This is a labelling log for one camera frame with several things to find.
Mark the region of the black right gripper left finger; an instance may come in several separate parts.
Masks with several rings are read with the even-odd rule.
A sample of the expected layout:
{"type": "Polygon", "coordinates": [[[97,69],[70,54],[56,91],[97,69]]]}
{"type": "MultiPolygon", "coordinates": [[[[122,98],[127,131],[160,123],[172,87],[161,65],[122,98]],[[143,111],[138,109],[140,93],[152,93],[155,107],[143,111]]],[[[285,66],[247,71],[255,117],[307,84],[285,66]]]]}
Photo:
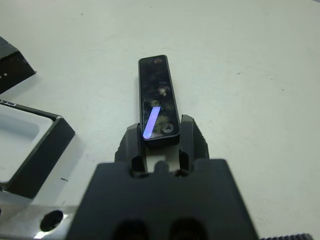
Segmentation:
{"type": "Polygon", "coordinates": [[[145,144],[139,123],[127,127],[115,152],[114,162],[126,163],[133,174],[148,173],[145,144]]]}

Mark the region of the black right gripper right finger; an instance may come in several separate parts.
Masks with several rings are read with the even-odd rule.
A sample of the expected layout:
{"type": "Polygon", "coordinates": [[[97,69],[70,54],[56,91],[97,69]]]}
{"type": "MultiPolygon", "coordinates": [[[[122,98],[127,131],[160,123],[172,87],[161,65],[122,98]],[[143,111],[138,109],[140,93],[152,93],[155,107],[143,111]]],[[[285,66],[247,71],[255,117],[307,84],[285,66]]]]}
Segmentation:
{"type": "Polygon", "coordinates": [[[179,166],[192,172],[195,160],[209,159],[208,144],[193,117],[183,114],[179,140],[179,166]]]}

